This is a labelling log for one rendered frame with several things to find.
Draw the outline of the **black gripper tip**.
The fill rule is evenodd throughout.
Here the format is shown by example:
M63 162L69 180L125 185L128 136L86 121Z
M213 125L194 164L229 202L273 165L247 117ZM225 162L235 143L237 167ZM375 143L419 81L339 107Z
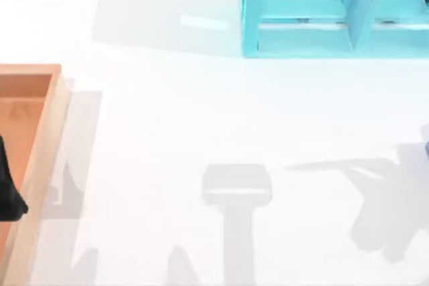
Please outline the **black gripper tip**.
M17 222L28 210L11 176L4 140L0 135L0 222Z

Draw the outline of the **light blue rack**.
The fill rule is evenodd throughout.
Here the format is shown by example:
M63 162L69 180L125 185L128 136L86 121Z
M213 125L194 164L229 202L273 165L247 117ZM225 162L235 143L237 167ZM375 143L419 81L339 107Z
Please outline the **light blue rack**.
M249 58L429 58L429 0L241 0Z

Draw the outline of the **shallow salmon-coloured box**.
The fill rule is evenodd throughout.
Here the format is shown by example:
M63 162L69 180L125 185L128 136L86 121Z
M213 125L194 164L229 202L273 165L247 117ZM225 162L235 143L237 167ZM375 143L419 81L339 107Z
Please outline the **shallow salmon-coloured box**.
M0 64L0 136L29 211L0 223L0 286L27 286L70 91L59 64Z

